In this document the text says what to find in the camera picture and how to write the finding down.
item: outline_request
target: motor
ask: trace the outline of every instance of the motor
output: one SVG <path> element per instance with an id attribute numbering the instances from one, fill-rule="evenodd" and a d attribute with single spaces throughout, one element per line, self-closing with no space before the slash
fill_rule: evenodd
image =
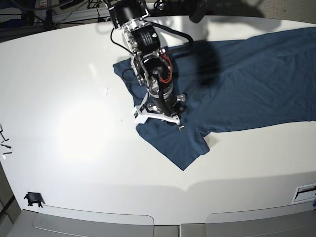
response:
<path id="1" fill-rule="evenodd" d="M 149 11 L 144 0 L 112 0 L 105 3 L 114 27 L 120 26 L 123 29 L 123 36 L 131 54 L 131 66 L 137 80 L 147 89 L 143 102 L 134 107 L 135 122 L 145 123 L 148 118 L 154 118 L 177 124 L 180 130 L 183 129 L 176 105 L 185 102 L 185 95 L 175 93 L 172 63 L 168 52 L 161 47 L 154 26 L 189 40 L 189 45 L 172 52 L 191 47 L 193 39 L 187 34 L 146 21 Z M 153 103 L 147 103 L 149 97 Z"/>

